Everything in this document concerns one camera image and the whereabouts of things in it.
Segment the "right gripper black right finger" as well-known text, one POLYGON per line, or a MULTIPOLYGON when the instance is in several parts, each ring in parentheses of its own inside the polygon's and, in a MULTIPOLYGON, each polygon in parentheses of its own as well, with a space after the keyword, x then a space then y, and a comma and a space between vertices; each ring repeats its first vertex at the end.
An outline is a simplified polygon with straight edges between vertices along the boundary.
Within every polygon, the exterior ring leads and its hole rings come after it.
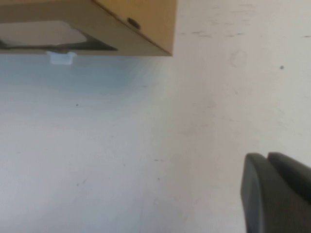
POLYGON ((268 161, 297 194, 311 193, 311 168, 279 152, 270 152, 268 161))

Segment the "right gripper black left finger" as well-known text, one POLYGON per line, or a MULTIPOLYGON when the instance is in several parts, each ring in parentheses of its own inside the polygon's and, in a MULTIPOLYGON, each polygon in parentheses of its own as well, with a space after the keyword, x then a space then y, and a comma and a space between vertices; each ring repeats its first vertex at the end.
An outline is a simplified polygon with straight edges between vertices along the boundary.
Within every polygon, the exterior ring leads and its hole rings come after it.
POLYGON ((248 233, 311 231, 311 194, 295 193, 268 156, 245 156, 241 199, 248 233))

